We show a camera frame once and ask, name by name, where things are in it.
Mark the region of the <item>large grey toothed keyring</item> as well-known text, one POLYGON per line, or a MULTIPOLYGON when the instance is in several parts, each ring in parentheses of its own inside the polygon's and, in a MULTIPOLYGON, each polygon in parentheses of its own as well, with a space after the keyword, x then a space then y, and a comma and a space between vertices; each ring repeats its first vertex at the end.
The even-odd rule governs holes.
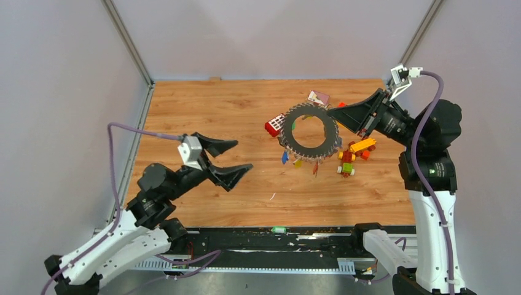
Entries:
POLYGON ((280 134, 276 137, 283 148, 282 162, 319 167, 342 147, 339 126, 327 115, 328 108, 312 103, 291 106, 284 114, 280 134), (303 115, 314 117, 301 120, 303 115))

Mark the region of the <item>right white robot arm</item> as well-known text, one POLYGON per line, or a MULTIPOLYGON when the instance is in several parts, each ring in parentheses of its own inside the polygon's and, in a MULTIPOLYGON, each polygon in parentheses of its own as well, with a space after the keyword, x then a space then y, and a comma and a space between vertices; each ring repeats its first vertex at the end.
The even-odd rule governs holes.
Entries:
POLYGON ((395 294, 470 294, 461 274, 453 226, 457 177, 449 146, 461 134, 461 108, 441 97, 411 117, 384 90, 329 116, 359 136, 379 132, 404 146, 399 171, 415 216, 417 255, 405 254, 382 228, 371 225, 351 239, 392 278, 395 294))

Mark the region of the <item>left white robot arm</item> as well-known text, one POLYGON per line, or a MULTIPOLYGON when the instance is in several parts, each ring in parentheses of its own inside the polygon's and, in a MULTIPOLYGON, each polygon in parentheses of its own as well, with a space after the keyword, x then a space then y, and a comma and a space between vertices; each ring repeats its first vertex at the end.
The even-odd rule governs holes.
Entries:
POLYGON ((108 282, 137 263, 171 251, 183 253, 187 230, 170 218, 173 201, 209 180, 231 191, 252 164, 217 167, 210 161, 234 148, 237 140, 219 140, 197 132, 178 138, 181 167, 173 171, 160 163, 148 165, 138 180, 139 192, 114 220, 88 242, 64 256, 45 262, 56 294, 98 294, 108 282))

